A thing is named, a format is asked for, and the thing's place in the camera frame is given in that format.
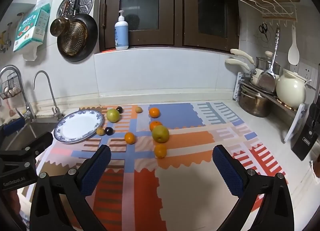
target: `bottle label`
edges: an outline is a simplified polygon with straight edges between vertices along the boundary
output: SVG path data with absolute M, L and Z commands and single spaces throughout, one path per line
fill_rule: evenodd
M 128 25 L 115 27 L 115 41 L 116 41 L 116 47 L 123 47 L 123 46 L 129 45 Z

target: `chrome faucet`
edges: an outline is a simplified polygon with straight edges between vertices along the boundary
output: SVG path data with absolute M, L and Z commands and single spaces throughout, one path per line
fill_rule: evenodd
M 34 76 L 33 78 L 33 84 L 32 84 L 32 87 L 33 89 L 35 89 L 35 82 L 36 82 L 36 77 L 39 73 L 43 73 L 47 76 L 47 79 L 48 79 L 48 83 L 49 83 L 49 88 L 50 88 L 50 92 L 51 92 L 51 96 L 52 96 L 52 99 L 53 99 L 53 103 L 54 103 L 54 106 L 55 106 L 55 111 L 54 111 L 54 108 L 52 108 L 52 111 L 53 111 L 53 116 L 56 117 L 59 121 L 64 118 L 64 114 L 62 114 L 60 112 L 60 109 L 58 108 L 57 106 L 57 103 L 56 103 L 56 100 L 54 98 L 54 95 L 53 95 L 53 91 L 52 91 L 52 87 L 51 87 L 51 82 L 50 82 L 50 78 L 49 78 L 49 75 L 44 71 L 44 70 L 39 70 L 36 75 Z
M 3 73 L 5 71 L 9 70 L 9 69 L 13 70 L 18 76 L 18 80 L 19 80 L 19 85 L 20 85 L 20 88 L 21 88 L 22 96 L 23 96 L 24 102 L 26 104 L 27 111 L 23 115 L 19 112 L 19 115 L 23 116 L 25 119 L 30 118 L 31 121 L 32 121 L 32 120 L 36 119 L 36 115 L 33 112 L 32 106 L 30 105 L 30 103 L 28 101 L 26 93 L 24 92 L 22 77 L 21 77 L 21 73 L 20 73 L 19 69 L 14 65 L 7 65 L 0 71 L 0 78 L 3 75 Z

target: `screw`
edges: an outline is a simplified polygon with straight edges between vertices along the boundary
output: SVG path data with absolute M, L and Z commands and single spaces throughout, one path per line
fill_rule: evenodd
M 249 175 L 251 175 L 251 176 L 253 176 L 253 175 L 256 174 L 256 172 L 255 172 L 253 169 L 248 169 L 248 170 L 247 170 L 247 173 L 248 173 Z
M 47 174 L 45 172 L 42 172 L 42 173 L 39 174 L 40 178 L 44 178 L 45 176 L 47 176 Z
M 69 174 L 69 175 L 74 175 L 76 172 L 77 172 L 77 170 L 74 169 L 74 168 L 72 168 L 72 169 L 70 169 L 70 170 L 68 171 L 68 174 Z
M 284 178 L 284 175 L 283 175 L 281 172 L 278 172 L 278 173 L 277 173 L 277 177 L 280 178 L 280 179 L 283 179 L 283 178 Z

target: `white plate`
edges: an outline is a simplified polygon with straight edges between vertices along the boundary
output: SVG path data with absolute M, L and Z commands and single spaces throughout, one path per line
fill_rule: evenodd
M 54 130 L 61 143 L 76 143 L 93 135 L 103 124 L 103 115 L 96 110 L 79 110 L 63 118 Z

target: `green apple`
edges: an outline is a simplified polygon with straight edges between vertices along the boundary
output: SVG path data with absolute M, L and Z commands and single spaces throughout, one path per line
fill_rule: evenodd
M 107 112 L 107 119 L 111 122 L 111 123 L 115 123 L 120 119 L 120 113 L 118 110 L 116 109 L 109 109 Z
M 158 125 L 152 130 L 152 138 L 157 143 L 165 143 L 169 140 L 169 130 L 163 125 Z

